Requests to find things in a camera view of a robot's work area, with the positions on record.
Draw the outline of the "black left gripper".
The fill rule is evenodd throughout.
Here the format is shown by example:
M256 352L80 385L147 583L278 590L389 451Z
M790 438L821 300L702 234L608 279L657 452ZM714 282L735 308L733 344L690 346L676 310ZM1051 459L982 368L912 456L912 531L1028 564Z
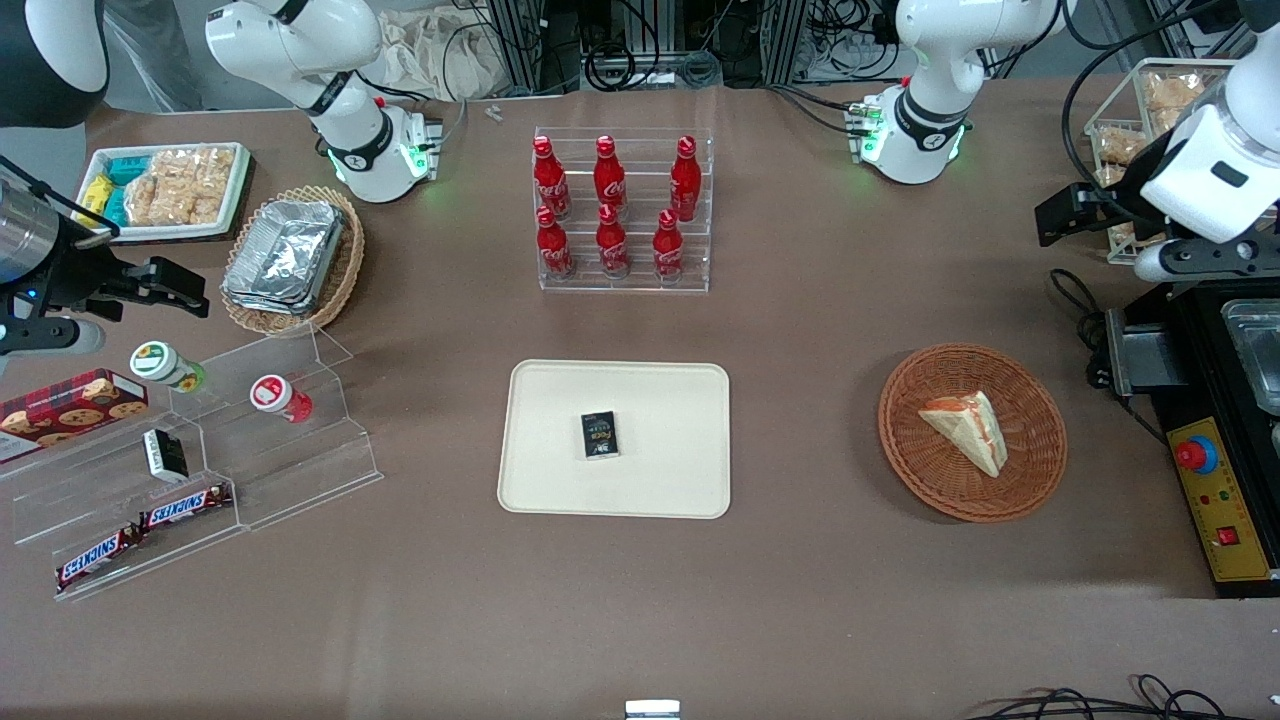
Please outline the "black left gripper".
M1169 240L1165 213L1147 201L1140 191L1146 179L1120 179L1102 186L1069 184L1036 206L1038 243L1047 249L1066 237L1107 231L1130 224L1138 243Z

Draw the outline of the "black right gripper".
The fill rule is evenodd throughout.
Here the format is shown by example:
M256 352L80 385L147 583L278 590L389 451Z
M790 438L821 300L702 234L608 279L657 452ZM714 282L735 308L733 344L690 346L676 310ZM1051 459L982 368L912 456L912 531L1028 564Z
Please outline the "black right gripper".
M166 258L146 258L137 266L115 256L109 232L60 220L58 238L44 264L40 310L91 313L118 322L111 302L179 309L205 319L210 302L205 278Z

